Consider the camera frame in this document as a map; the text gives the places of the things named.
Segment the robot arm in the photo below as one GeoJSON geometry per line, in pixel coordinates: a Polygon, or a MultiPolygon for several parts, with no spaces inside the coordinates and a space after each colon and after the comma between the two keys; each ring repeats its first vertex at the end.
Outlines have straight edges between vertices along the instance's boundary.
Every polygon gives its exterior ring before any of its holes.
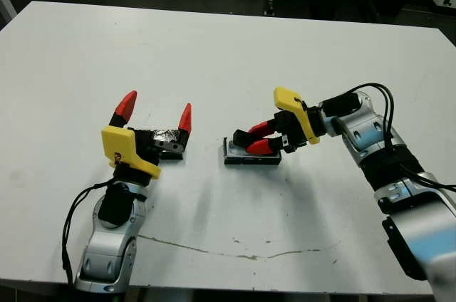
{"type": "MultiPolygon", "coordinates": [[[[75,296],[79,295],[79,299],[82,299],[81,295],[95,301],[123,299],[135,261],[136,237],[146,218],[147,186],[151,179],[160,176],[160,159],[182,159],[190,136],[190,104],[184,109],[177,130],[123,128],[133,112],[136,95],[132,91],[123,98],[109,126],[101,133],[105,156],[115,169],[113,178],[105,184],[105,195],[92,213],[93,233],[74,282],[75,296]]],[[[74,208],[80,202],[76,198],[74,208]]],[[[63,268],[71,288],[73,277],[66,241],[73,206],[63,231],[62,252],[63,268]]]]}
{"type": "Polygon", "coordinates": [[[388,215],[383,228],[404,272],[427,279],[437,301],[456,301],[455,203],[435,187],[434,176],[388,128],[386,116],[374,112],[369,96],[351,91],[308,108],[297,93],[276,88],[274,101],[282,111],[273,120],[233,136],[232,147],[246,152],[244,163],[248,158],[273,157],[280,150],[292,152],[307,142],[318,144],[318,137],[325,134],[340,135],[388,215]],[[263,138],[274,132],[282,135],[263,138]]]}

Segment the black base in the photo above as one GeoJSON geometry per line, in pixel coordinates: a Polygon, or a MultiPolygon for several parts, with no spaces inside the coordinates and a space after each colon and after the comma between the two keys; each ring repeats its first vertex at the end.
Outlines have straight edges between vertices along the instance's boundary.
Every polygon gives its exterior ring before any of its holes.
{"type": "Polygon", "coordinates": [[[223,158],[226,165],[278,165],[282,159],[280,151],[272,155],[251,155],[236,147],[235,153],[230,152],[226,137],[223,139],[223,158]]]}

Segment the table surface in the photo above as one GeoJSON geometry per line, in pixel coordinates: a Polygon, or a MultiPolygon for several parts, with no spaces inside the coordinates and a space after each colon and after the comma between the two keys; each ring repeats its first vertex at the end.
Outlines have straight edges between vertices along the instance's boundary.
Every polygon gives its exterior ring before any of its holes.
{"type": "MultiPolygon", "coordinates": [[[[456,50],[438,30],[32,2],[0,32],[0,54],[0,278],[65,281],[63,220],[110,178],[100,131],[136,89],[130,125],[175,127],[190,102],[193,131],[185,160],[161,163],[150,186],[132,285],[430,292],[402,272],[339,137],[278,167],[226,167],[222,139],[271,118],[278,85],[315,105],[377,81],[423,167],[454,182],[456,50]]],[[[74,215],[73,270],[101,194],[74,215]]]]}

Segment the screw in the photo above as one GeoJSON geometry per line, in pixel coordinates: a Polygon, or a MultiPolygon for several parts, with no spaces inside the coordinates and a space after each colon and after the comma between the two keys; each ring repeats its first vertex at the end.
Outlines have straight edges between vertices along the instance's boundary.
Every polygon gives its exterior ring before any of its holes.
{"type": "Polygon", "coordinates": [[[118,152],[114,152],[114,164],[118,165],[121,159],[122,155],[118,152]]]}

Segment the white table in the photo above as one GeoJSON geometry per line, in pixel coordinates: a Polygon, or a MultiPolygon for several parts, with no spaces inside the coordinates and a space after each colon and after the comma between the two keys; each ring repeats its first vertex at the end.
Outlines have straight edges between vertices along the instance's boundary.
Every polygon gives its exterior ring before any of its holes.
{"type": "MultiPolygon", "coordinates": [[[[278,167],[225,167],[221,145],[272,117],[278,85],[313,105],[378,81],[424,168],[454,182],[456,50],[438,30],[33,2],[0,32],[0,54],[0,278],[65,281],[64,217],[111,176],[100,131],[137,89],[130,125],[174,127],[191,102],[193,131],[185,161],[163,162],[151,186],[132,285],[430,292],[399,267],[340,138],[278,167]]],[[[100,194],[74,215],[73,269],[100,194]]]]}
{"type": "Polygon", "coordinates": [[[0,0],[0,14],[6,22],[10,22],[10,20],[16,17],[16,10],[10,0],[0,0]]]}

